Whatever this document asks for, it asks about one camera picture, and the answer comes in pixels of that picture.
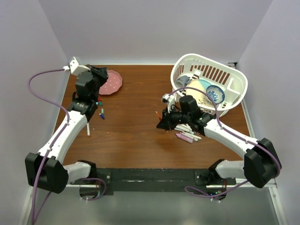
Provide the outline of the mint cap acrylic marker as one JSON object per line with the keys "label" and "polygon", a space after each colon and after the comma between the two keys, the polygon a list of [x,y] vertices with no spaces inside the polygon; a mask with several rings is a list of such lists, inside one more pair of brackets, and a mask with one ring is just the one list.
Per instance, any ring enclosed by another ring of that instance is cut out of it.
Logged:
{"label": "mint cap acrylic marker", "polygon": [[180,131],[180,132],[186,132],[184,129],[181,129],[181,128],[175,128],[174,130]]}

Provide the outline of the purple pink highlighter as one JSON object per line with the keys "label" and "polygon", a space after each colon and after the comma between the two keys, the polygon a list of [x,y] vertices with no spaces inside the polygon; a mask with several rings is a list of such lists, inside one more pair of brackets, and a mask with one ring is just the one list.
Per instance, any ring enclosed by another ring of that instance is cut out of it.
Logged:
{"label": "purple pink highlighter", "polygon": [[176,135],[179,139],[184,140],[184,141],[186,141],[186,142],[188,142],[188,143],[192,143],[192,142],[194,141],[193,138],[187,137],[187,136],[185,136],[185,135],[182,134],[182,133],[176,133],[175,135]]}

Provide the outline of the peach cap acrylic marker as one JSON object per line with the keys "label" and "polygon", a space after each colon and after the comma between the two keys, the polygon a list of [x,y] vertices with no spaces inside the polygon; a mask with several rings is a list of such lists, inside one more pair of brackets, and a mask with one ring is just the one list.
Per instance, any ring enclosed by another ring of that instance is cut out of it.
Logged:
{"label": "peach cap acrylic marker", "polygon": [[186,135],[189,135],[189,136],[194,135],[193,133],[190,133],[190,132],[181,132],[181,133],[186,134]]}

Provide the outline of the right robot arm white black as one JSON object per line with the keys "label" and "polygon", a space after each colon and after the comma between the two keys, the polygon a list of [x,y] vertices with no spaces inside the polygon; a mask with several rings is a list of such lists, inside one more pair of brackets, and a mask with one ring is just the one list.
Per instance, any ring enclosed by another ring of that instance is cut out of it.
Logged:
{"label": "right robot arm white black", "polygon": [[218,141],[241,157],[240,161],[220,159],[211,165],[208,179],[212,183],[238,178],[263,188],[279,175],[282,166],[269,139],[257,140],[228,127],[216,116],[202,112],[191,95],[180,98],[180,107],[174,104],[175,98],[170,94],[163,95],[162,102],[167,106],[157,128],[174,130],[178,125],[189,125],[193,132]]}

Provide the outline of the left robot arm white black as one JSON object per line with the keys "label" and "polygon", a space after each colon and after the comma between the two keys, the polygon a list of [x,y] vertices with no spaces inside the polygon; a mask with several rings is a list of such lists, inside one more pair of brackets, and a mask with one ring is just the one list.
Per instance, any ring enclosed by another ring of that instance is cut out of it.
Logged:
{"label": "left robot arm white black", "polygon": [[105,67],[87,65],[75,75],[76,91],[69,108],[59,106],[66,114],[61,125],[37,153],[29,153],[25,158],[28,183],[34,189],[59,194],[71,182],[82,179],[92,184],[98,177],[93,162],[80,160],[64,166],[63,161],[79,132],[98,109],[98,93],[108,80],[108,72]]}

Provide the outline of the pink polka dot plate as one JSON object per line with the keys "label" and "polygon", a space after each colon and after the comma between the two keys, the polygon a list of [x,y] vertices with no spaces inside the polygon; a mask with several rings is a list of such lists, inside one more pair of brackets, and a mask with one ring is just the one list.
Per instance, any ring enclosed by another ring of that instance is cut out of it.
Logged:
{"label": "pink polka dot plate", "polygon": [[111,95],[117,92],[122,86],[122,77],[114,70],[108,70],[108,79],[106,83],[100,87],[99,95]]}

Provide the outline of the grey marker near right gripper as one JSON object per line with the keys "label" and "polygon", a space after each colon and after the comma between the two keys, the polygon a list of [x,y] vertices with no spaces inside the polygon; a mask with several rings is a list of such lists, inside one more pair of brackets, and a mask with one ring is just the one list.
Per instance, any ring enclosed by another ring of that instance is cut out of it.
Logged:
{"label": "grey marker near right gripper", "polygon": [[189,136],[189,135],[188,135],[188,137],[190,137],[190,138],[193,138],[195,141],[202,140],[202,138],[201,138],[201,137],[199,137],[199,136],[196,136],[196,135],[192,135],[192,136]]}

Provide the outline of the grey blue mug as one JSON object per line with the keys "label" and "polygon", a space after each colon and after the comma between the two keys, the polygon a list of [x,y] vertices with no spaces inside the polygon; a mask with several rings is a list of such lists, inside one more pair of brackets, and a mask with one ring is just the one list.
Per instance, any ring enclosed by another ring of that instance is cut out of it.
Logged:
{"label": "grey blue mug", "polygon": [[186,87],[191,82],[187,75],[182,75],[174,81],[175,89]]}

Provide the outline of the blue patterned bowl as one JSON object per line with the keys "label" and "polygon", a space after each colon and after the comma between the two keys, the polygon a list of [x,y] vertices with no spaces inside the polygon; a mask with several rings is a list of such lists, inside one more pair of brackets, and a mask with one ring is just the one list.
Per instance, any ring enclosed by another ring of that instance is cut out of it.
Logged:
{"label": "blue patterned bowl", "polygon": [[213,100],[215,104],[220,104],[225,100],[224,91],[216,85],[210,85],[206,89],[206,94]]}

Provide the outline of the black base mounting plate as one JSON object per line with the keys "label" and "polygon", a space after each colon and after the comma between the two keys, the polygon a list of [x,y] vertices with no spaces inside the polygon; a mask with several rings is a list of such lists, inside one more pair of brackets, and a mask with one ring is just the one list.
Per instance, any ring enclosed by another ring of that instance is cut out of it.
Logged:
{"label": "black base mounting plate", "polygon": [[224,188],[235,185],[235,179],[212,180],[207,169],[137,169],[98,168],[97,175],[104,180],[107,195],[114,192],[184,192],[193,186],[204,192],[208,185]]}

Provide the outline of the white plastic basket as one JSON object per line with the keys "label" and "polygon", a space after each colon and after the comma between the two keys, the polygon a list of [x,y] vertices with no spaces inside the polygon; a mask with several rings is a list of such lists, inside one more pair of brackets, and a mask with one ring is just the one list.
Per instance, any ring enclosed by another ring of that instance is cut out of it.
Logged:
{"label": "white plastic basket", "polygon": [[187,75],[191,82],[187,89],[175,93],[175,101],[191,95],[202,111],[215,114],[212,102],[204,93],[210,85],[219,86],[225,93],[225,100],[217,104],[220,117],[236,107],[248,89],[248,80],[242,72],[199,54],[185,54],[175,63],[170,76],[173,90],[176,90],[174,81],[182,75]]}

